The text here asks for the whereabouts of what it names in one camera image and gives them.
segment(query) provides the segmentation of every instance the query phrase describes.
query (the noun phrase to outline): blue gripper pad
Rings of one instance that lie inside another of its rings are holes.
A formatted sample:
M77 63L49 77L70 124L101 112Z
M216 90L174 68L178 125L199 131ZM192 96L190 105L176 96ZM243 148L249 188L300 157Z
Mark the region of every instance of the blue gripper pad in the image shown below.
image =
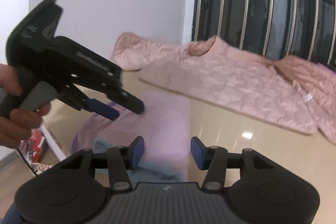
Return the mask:
M145 150L144 138L142 138L142 137L137 137L137 138L139 138L139 139L132 149L132 156L131 156L131 163L130 163L131 170L134 170L138 166L138 164L141 160L141 157L143 155L143 152Z
M193 137L190 141L190 151L194 161L200 170L205 169L205 145L197 138Z
M119 111L117 111L116 109L114 109L113 107L110 107L104 103L102 103L101 101L98 101L96 99L87 99L86 100L89 108L91 109L91 111L102 115L103 117L110 119L112 121L114 121L115 119L117 119L120 116Z

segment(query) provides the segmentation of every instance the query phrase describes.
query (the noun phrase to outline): red package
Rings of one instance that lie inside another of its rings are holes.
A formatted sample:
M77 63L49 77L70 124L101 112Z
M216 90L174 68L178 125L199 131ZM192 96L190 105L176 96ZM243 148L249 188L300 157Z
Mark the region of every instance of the red package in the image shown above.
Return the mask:
M45 138L39 129L31 131L31 137L25 141L21 141L20 150L29 163L37 163L40 161L43 152Z

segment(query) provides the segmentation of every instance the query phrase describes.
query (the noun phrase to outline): finger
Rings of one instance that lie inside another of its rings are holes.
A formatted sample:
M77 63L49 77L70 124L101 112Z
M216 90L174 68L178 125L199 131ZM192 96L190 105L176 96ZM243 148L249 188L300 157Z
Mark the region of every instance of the finger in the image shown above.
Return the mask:
M20 141L9 138L5 134L0 132L0 145L8 148L17 148L20 145Z
M0 64L0 87L4 87L10 95L19 96L22 93L15 68Z
M0 117L0 128L3 134L17 141L26 140L31 135L30 129L20 127L4 117Z
M39 128L42 123L39 114L26 109L13 109L9 114L9 119L24 129Z
M48 104L45 104L45 105L39 107L39 109L36 111L36 113L42 117L44 115L47 115L49 113L50 109L51 109L51 104L48 103Z

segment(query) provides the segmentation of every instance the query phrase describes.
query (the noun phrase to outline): gray handle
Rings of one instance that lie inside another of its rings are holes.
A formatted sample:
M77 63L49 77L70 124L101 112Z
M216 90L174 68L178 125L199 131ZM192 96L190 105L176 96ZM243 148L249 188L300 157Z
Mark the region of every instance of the gray handle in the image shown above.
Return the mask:
M47 82L39 81L36 76L26 68L17 68L22 94L9 95L4 88L0 88L0 117L9 117L15 108L35 111L40 106L58 97L56 89Z

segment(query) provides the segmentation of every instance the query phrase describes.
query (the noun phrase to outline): light blue cloth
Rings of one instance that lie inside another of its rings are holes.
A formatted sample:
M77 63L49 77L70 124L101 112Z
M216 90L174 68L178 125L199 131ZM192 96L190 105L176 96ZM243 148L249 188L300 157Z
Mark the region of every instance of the light blue cloth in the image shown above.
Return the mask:
M93 152L105 153L111 147L113 147L113 145L106 140L97 138L93 143ZM107 169L96 169L96 171L106 175L108 174ZM143 160L140 161L137 169L127 170L127 173L133 185L138 182L182 182L182 174L176 170Z

